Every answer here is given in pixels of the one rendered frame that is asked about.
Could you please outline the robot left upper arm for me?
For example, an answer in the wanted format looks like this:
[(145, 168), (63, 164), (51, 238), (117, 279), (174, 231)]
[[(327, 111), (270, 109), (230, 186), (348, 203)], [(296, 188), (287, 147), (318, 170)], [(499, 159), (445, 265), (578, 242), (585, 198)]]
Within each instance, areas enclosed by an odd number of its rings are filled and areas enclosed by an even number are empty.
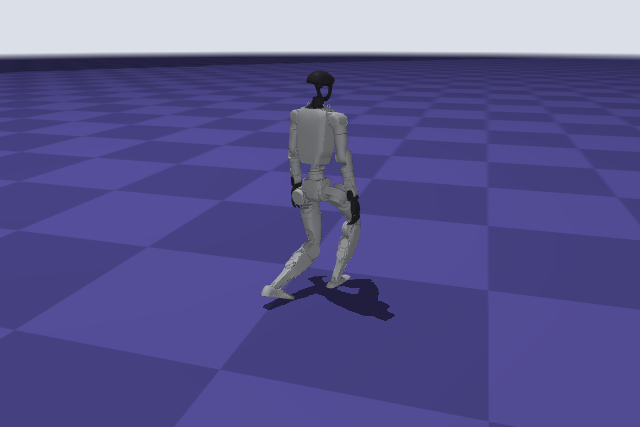
[(297, 151), (297, 115), (300, 109), (291, 111), (290, 113), (290, 134), (289, 134), (289, 151), (294, 155), (299, 155)]

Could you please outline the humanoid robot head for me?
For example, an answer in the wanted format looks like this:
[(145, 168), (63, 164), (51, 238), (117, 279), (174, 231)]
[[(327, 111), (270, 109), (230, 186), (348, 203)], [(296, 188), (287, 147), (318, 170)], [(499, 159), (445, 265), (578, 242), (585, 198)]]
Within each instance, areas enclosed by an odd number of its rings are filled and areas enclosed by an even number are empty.
[[(331, 96), (332, 85), (334, 81), (335, 79), (333, 78), (333, 76), (325, 71), (318, 70), (318, 71), (312, 72), (307, 77), (306, 82), (315, 85), (317, 96), (313, 97), (312, 102), (306, 108), (309, 108), (309, 109), (325, 108), (323, 104), (324, 104), (324, 101), (327, 101)], [(323, 86), (328, 86), (328, 94), (325, 97), (321, 95), (321, 91), (320, 91), (320, 89)]]

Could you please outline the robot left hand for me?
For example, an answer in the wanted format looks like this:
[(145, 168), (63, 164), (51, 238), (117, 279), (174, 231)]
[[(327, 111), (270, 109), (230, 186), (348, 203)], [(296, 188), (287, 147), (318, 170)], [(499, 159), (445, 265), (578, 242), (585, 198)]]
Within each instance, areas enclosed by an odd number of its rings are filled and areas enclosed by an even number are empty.
[[(302, 178), (301, 178), (301, 179), (302, 179)], [(298, 187), (302, 186), (302, 180), (301, 180), (301, 182), (300, 182), (300, 183), (294, 184), (294, 178), (293, 178), (293, 177), (291, 177), (291, 185), (293, 186), (293, 188), (292, 188), (292, 190), (291, 190), (291, 196), (292, 196), (293, 191), (295, 191), (295, 189), (296, 189), (296, 188), (298, 188)], [(291, 197), (291, 199), (292, 199), (292, 197)], [(293, 206), (296, 208), (296, 206), (295, 206), (295, 203), (294, 203), (293, 199), (292, 199), (292, 204), (293, 204)], [(296, 205), (297, 205), (297, 204), (296, 204)], [(302, 205), (300, 205), (300, 206), (302, 207)], [(300, 208), (300, 206), (299, 206), (299, 205), (297, 205), (297, 207), (298, 207), (298, 208)]]

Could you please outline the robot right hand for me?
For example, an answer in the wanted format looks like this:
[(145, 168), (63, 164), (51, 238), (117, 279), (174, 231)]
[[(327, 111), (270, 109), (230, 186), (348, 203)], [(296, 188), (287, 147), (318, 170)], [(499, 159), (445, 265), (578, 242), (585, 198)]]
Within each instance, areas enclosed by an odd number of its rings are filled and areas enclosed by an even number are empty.
[(351, 202), (351, 213), (352, 213), (352, 219), (350, 223), (347, 223), (347, 225), (355, 224), (360, 218), (360, 205), (359, 205), (359, 202), (357, 201), (358, 199), (359, 199), (358, 195), (354, 197), (353, 192), (351, 190), (347, 191), (347, 200)]

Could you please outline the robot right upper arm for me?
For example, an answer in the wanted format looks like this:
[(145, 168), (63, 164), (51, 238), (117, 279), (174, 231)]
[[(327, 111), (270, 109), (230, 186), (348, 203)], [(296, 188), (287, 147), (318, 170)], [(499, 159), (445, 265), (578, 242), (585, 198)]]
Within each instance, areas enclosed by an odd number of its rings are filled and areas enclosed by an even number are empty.
[(339, 112), (329, 111), (328, 123), (333, 128), (334, 142), (336, 146), (335, 160), (339, 164), (346, 163), (346, 151), (347, 149), (347, 124), (348, 119), (345, 114)]

